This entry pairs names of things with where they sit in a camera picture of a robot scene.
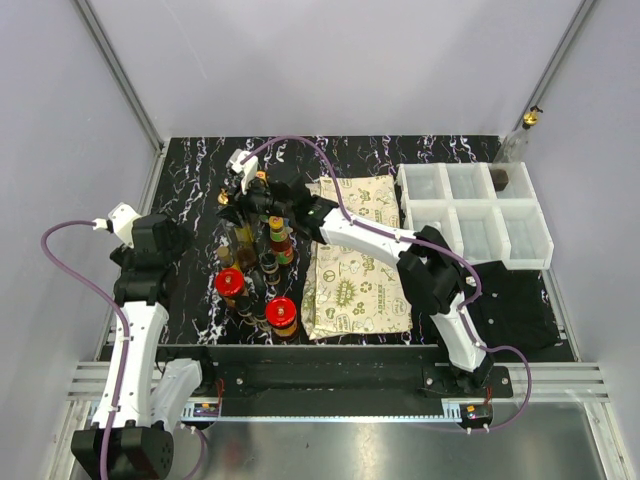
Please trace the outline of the yellow-cap sauce bottle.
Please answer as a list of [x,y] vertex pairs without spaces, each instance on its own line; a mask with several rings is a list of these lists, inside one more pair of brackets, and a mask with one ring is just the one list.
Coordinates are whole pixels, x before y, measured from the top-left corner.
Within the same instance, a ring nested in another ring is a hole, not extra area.
[[282,217],[269,217],[269,235],[271,249],[279,265],[289,265],[294,260],[294,250],[289,232],[284,225]]
[[264,171],[258,170],[255,174],[255,178],[252,180],[252,187],[256,189],[267,189],[268,179],[267,174]]

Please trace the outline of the gold-top glass oil bottle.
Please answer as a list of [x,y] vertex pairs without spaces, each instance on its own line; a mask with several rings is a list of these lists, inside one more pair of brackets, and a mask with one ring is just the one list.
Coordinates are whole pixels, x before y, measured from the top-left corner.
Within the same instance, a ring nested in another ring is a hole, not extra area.
[[528,144],[529,131],[538,123],[539,115],[542,112],[543,110],[539,106],[531,106],[522,116],[520,125],[504,138],[489,168],[492,183],[497,192],[501,192],[507,187],[509,177],[505,165],[521,160]]

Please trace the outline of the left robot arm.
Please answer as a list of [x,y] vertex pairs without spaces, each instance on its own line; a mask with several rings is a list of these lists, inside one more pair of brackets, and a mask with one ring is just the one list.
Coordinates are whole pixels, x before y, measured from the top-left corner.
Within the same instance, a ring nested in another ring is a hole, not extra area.
[[164,479],[188,398],[208,394],[216,382],[212,367],[189,358],[170,361],[152,382],[188,235],[167,216],[142,216],[124,203],[97,225],[122,242],[110,256],[120,268],[109,297],[120,324],[100,403],[90,426],[74,432],[71,452],[92,479]]

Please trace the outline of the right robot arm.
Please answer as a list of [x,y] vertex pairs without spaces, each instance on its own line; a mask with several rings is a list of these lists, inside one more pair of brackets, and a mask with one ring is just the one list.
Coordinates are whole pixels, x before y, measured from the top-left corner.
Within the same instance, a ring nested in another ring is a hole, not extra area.
[[466,396],[476,396],[490,383],[494,361],[468,315],[476,298],[464,293],[470,274],[479,276],[452,251],[433,227],[419,232],[393,228],[350,212],[340,183],[332,180],[335,201],[313,194],[298,174],[269,174],[266,180],[241,180],[230,204],[243,213],[279,216],[306,239],[346,247],[394,268],[412,311],[432,319],[454,370],[454,384]]

